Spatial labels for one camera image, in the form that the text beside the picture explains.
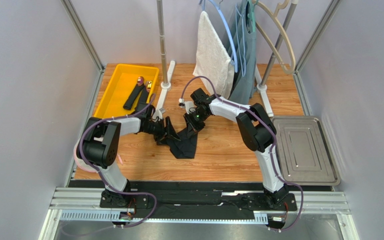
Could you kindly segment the black paper napkin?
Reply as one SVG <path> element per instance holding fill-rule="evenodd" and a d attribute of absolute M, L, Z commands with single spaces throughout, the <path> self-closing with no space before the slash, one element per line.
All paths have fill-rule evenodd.
<path fill-rule="evenodd" d="M 184 128 L 177 133 L 180 141 L 166 138 L 161 141 L 161 144 L 169 146 L 170 152 L 176 159 L 194 159 L 197 150 L 198 134 L 188 137 L 187 133 L 187 128 Z"/>

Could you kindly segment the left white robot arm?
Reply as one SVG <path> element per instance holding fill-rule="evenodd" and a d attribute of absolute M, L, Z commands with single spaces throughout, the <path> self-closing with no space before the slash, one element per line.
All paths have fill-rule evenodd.
<path fill-rule="evenodd" d="M 102 208 L 126 208 L 133 201 L 130 182 L 116 163 L 121 136 L 144 132 L 153 135 L 158 144 L 180 141 L 169 117 L 152 119 L 154 109 L 150 103 L 139 103 L 132 115 L 104 119 L 91 117 L 87 121 L 73 155 L 78 166 L 102 177 L 105 183 L 100 202 Z"/>

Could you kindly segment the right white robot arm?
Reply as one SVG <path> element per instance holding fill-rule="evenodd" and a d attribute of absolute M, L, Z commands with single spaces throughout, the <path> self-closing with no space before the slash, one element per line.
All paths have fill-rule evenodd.
<path fill-rule="evenodd" d="M 244 105 L 217 94 L 208 95 L 199 88 L 191 94 L 194 110 L 184 114 L 187 137 L 196 136 L 210 116 L 219 116 L 237 124 L 245 146 L 254 152 L 262 172 L 264 201 L 270 207 L 280 204 L 288 193 L 275 151 L 277 130 L 264 107 Z"/>

